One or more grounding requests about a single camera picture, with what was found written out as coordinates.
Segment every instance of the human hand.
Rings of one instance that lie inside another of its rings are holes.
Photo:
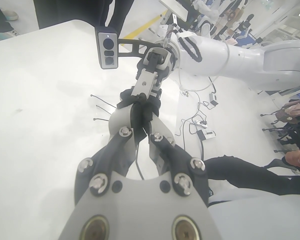
[[[300,150],[287,152],[285,159],[290,165],[300,167]]]

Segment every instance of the white robot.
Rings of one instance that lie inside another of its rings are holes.
[[[193,3],[194,8],[204,15],[197,25],[197,29],[200,30],[199,34],[203,37],[210,38],[212,26],[215,26],[218,19],[224,17],[224,13],[232,8],[236,2],[238,2],[238,0],[214,0],[211,6],[207,6],[204,1],[195,0]]]

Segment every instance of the camera lens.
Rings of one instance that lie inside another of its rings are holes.
[[[105,57],[106,65],[113,65],[113,57]]]
[[[103,41],[103,46],[105,49],[110,50],[110,49],[113,49],[114,43],[113,43],[112,39],[106,38]]]

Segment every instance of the humanoid robot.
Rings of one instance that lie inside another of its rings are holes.
[[[234,11],[238,6],[243,5],[244,1],[245,0],[214,0],[211,6],[208,7],[203,1],[195,0],[193,6],[204,15],[197,25],[199,35],[210,38],[217,31],[216,24],[220,24],[219,22],[225,17],[225,13],[230,9]]]

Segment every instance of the sneaker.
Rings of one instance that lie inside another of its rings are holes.
[[[5,32],[5,33],[0,32],[0,39],[10,39],[13,37],[17,37],[19,35],[20,34],[16,30],[13,29],[12,31]]]
[[[5,10],[3,8],[1,8],[2,13],[4,14],[4,16],[6,17],[7,21],[15,21],[19,18],[18,14],[15,11],[11,11],[11,10]]]

